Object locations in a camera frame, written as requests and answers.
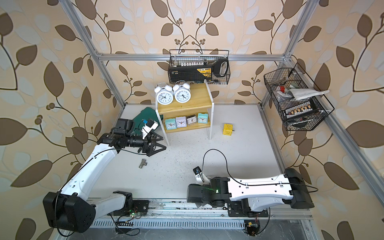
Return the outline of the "mint square alarm clock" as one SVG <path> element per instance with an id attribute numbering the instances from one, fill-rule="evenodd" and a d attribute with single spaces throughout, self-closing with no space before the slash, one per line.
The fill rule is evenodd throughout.
<path id="1" fill-rule="evenodd" d="M 175 118 L 166 119 L 165 126 L 167 130 L 177 129 L 176 119 Z"/>

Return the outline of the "lilac square alarm clock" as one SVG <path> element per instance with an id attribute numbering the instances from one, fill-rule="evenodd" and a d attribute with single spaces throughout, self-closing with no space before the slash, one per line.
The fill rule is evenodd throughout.
<path id="1" fill-rule="evenodd" d="M 177 128 L 185 128 L 188 126 L 186 116 L 176 117 L 175 120 Z"/>

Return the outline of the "clear square alarm clock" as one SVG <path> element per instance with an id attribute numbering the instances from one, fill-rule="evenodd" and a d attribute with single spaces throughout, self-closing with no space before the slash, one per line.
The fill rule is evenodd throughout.
<path id="1" fill-rule="evenodd" d="M 197 116 L 196 115 L 187 116 L 187 125 L 188 126 L 194 125 L 196 123 L 197 123 Z"/>

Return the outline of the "white twin-bell clock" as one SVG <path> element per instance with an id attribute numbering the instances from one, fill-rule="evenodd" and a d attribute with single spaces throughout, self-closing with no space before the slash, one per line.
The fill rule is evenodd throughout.
<path id="1" fill-rule="evenodd" d="M 184 104 L 191 99 L 191 86 L 186 81 L 177 81 L 173 86 L 174 98 L 178 103 Z"/>
<path id="2" fill-rule="evenodd" d="M 169 105 L 174 100 L 173 87 L 167 83 L 158 83 L 154 89 L 156 101 L 161 105 Z"/>

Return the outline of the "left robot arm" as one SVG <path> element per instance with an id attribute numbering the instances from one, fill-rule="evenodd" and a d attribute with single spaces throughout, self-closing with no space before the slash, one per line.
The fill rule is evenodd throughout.
<path id="1" fill-rule="evenodd" d="M 145 120 L 141 135 L 134 135 L 133 120 L 118 119 L 110 132 L 103 134 L 79 170 L 56 193 L 49 192 L 43 205 L 50 227 L 83 233 L 100 217 L 114 211 L 129 214 L 134 211 L 132 193 L 114 191 L 107 198 L 89 199 L 91 190 L 107 165 L 126 147 L 138 148 L 137 155 L 151 157 L 166 150 L 160 144 L 163 137 L 155 130 L 158 123 Z"/>

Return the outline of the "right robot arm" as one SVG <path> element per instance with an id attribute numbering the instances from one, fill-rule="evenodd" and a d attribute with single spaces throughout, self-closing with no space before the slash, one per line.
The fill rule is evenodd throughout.
<path id="1" fill-rule="evenodd" d="M 311 209 L 315 205 L 302 175 L 295 169 L 263 179 L 208 179 L 199 167 L 194 169 L 196 184 L 187 190 L 187 202 L 221 208 L 225 204 L 242 202 L 244 209 L 261 212 L 267 208 L 287 204 L 293 209 Z"/>

